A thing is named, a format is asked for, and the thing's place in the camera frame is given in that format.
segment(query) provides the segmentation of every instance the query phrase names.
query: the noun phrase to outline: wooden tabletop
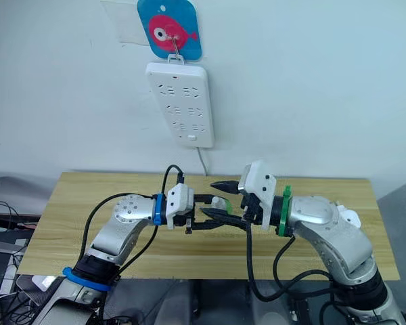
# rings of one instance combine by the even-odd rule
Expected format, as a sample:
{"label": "wooden tabletop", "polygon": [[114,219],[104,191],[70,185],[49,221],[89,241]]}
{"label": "wooden tabletop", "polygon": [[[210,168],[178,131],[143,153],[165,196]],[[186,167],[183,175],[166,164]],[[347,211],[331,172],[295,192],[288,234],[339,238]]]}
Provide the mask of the wooden tabletop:
{"label": "wooden tabletop", "polygon": [[[174,185],[169,177],[167,189]],[[239,177],[204,177],[186,175],[185,182],[196,194],[220,194],[209,186],[214,181]],[[87,216],[105,197],[119,192],[158,193],[162,175],[113,173],[63,173],[28,245],[18,270],[20,274],[61,275],[73,267],[78,257]],[[385,227],[370,183],[363,179],[288,178],[277,180],[277,193],[292,185],[295,196],[320,195],[358,212],[362,229],[373,244],[374,256],[385,280],[399,280]],[[222,194],[241,215],[241,196]],[[115,200],[101,208],[94,217],[88,244],[112,213]],[[196,209],[196,219],[206,217]],[[153,228],[146,227],[133,253],[148,241]],[[272,263],[287,238],[253,227],[254,272],[256,279],[273,279]],[[324,269],[313,247],[299,238],[279,263],[279,277],[287,280],[308,269]],[[185,235],[183,227],[160,227],[151,247],[130,268],[124,278],[246,279],[246,234],[234,227],[193,231]]]}

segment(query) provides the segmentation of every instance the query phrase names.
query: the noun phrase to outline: green ring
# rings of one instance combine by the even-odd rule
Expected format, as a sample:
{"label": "green ring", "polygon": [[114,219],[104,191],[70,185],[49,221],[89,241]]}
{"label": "green ring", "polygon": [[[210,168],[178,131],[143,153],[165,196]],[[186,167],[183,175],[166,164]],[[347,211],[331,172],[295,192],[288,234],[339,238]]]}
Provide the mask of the green ring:
{"label": "green ring", "polygon": [[281,217],[279,218],[278,236],[284,237],[286,231],[287,214],[289,211],[290,198],[292,197],[292,186],[287,185],[283,192],[283,205],[281,207]]}
{"label": "green ring", "polygon": [[231,208],[231,203],[228,199],[225,199],[225,206],[227,213],[230,215],[233,212],[233,209]]}

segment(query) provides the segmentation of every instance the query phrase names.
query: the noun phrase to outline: fish logo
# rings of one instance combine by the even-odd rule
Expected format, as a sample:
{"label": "fish logo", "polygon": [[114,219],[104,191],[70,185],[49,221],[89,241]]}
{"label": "fish logo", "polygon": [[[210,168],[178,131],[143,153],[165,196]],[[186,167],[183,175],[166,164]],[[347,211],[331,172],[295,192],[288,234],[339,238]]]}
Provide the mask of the fish logo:
{"label": "fish logo", "polygon": [[148,24],[149,33],[152,40],[159,48],[174,52],[175,46],[173,45],[172,38],[175,38],[177,49],[181,49],[191,37],[197,41],[197,33],[193,32],[188,34],[185,29],[176,20],[165,15],[157,15],[152,17]]}

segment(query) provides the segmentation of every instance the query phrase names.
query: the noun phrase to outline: power strip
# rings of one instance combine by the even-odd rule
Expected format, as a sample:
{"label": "power strip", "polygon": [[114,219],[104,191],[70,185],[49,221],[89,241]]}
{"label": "power strip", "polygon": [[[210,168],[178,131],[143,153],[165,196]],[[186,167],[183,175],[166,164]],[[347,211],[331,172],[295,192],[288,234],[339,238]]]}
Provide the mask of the power strip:
{"label": "power strip", "polygon": [[175,140],[184,146],[213,147],[206,71],[191,64],[151,62],[146,75]]}

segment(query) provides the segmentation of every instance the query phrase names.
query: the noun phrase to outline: blue ring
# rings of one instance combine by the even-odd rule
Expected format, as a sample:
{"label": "blue ring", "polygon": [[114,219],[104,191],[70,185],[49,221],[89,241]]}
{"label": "blue ring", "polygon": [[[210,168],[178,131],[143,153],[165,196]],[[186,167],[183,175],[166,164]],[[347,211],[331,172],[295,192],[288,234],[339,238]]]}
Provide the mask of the blue ring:
{"label": "blue ring", "polygon": [[72,274],[72,269],[68,266],[63,269],[62,273],[64,276],[67,277],[67,279],[69,281],[72,281],[77,284],[81,284],[82,286],[86,286],[87,288],[98,290],[98,291],[110,291],[111,290],[111,286],[108,286],[106,284],[100,284],[97,282],[88,281],[88,280],[82,279],[78,276],[75,276],[74,274]]}
{"label": "blue ring", "polygon": [[161,223],[162,223],[161,208],[162,208],[163,196],[164,196],[163,194],[159,193],[156,197],[154,225],[161,225]]}

